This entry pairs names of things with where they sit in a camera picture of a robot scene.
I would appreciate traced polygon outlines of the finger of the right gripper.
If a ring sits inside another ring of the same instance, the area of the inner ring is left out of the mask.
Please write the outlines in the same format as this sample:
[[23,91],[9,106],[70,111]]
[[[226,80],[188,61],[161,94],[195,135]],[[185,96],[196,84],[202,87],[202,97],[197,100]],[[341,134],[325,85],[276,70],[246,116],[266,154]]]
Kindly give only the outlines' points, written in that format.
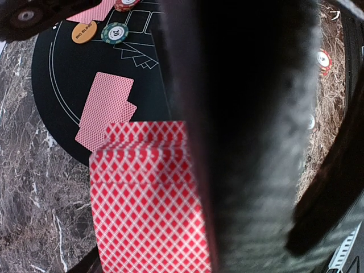
[[363,78],[299,202],[317,1],[161,1],[214,272],[312,272],[363,220]]

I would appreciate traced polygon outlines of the orange big blind button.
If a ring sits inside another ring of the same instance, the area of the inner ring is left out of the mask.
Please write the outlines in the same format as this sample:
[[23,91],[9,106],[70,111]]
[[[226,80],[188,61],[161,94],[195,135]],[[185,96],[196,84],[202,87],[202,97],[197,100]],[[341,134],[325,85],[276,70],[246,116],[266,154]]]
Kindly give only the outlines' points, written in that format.
[[84,44],[92,40],[97,32],[97,23],[91,21],[89,24],[79,23],[77,24],[72,33],[72,41],[76,44]]

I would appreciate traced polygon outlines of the green chip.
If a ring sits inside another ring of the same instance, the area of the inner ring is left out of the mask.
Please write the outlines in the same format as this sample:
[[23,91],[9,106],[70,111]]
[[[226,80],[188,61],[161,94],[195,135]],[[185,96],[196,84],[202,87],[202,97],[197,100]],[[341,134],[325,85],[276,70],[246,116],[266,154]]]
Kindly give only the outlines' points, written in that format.
[[101,31],[101,39],[108,44],[119,44],[129,35],[129,28],[124,23],[113,22]]

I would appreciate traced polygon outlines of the red poker chip stack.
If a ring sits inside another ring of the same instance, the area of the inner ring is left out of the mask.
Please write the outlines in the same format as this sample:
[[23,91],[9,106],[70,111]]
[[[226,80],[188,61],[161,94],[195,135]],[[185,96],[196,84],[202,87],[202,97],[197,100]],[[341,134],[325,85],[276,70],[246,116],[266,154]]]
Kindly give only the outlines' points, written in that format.
[[316,60],[320,68],[320,76],[326,76],[332,68],[332,58],[327,51],[320,48],[316,55]]

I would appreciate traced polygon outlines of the single red-backed playing card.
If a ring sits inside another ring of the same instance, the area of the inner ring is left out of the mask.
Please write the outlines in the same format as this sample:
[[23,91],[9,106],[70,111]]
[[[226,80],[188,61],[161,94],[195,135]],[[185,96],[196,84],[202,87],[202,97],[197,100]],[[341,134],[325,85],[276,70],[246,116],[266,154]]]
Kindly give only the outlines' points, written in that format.
[[134,79],[97,72],[92,82],[79,126],[98,124],[105,127],[115,118],[121,117]]

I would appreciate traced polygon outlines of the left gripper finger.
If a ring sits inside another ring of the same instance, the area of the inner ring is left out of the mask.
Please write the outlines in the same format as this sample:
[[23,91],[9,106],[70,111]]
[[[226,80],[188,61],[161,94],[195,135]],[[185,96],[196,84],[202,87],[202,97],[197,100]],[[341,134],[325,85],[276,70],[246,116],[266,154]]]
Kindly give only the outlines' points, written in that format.
[[101,273],[101,261],[98,249],[92,249],[78,264],[67,273]]

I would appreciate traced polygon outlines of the red-backed playing card deck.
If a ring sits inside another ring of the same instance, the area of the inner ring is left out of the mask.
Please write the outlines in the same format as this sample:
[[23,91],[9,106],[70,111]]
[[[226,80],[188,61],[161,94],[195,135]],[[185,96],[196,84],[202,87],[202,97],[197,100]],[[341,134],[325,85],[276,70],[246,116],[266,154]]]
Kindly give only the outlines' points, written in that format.
[[104,272],[211,272],[182,121],[112,123],[89,159]]

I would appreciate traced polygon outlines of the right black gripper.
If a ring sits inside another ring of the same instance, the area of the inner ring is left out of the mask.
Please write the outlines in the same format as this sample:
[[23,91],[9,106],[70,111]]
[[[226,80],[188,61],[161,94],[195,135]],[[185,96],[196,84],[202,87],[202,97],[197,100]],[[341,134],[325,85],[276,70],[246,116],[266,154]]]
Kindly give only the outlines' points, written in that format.
[[2,0],[1,41],[11,43],[27,40],[99,4],[95,0]]

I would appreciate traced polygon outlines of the orange black poker chip stack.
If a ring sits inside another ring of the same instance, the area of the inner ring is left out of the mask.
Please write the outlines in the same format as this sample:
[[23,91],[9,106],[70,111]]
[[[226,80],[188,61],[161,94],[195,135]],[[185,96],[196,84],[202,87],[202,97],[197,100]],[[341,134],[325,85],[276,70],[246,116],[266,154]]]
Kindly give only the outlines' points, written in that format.
[[314,130],[314,129],[315,129],[315,127],[316,127],[316,120],[315,120],[315,117],[314,117],[314,115],[313,115],[313,114],[310,114],[310,115],[309,115],[309,124],[308,124],[307,129],[308,129],[309,131],[312,131],[312,130]]

